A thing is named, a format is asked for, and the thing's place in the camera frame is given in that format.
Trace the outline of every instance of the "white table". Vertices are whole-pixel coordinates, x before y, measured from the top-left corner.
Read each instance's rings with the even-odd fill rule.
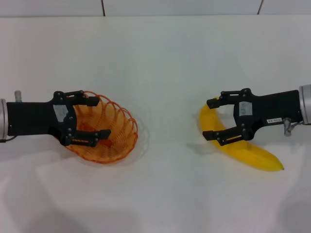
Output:
[[[197,119],[223,90],[311,83],[311,16],[2,18],[0,73],[7,101],[92,90],[139,124],[109,166],[48,135],[1,144],[2,233],[310,232],[311,127],[257,132],[285,167],[270,173],[214,149]]]

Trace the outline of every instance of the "orange wire basket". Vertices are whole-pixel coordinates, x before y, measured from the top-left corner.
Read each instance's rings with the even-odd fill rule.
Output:
[[[99,164],[109,164],[125,158],[135,147],[138,127],[132,115],[125,108],[103,95],[85,91],[100,97],[96,107],[75,105],[77,129],[97,131],[110,129],[108,139],[100,140],[96,147],[69,145],[67,148],[85,160]]]

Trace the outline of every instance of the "yellow banana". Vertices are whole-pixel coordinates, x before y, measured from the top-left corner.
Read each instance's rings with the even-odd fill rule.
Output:
[[[217,118],[216,110],[210,109],[207,105],[200,112],[200,125],[202,131],[225,130],[225,127]],[[225,146],[220,146],[217,141],[211,142],[222,152],[255,168],[265,171],[284,170],[278,158],[249,142],[239,141]]]

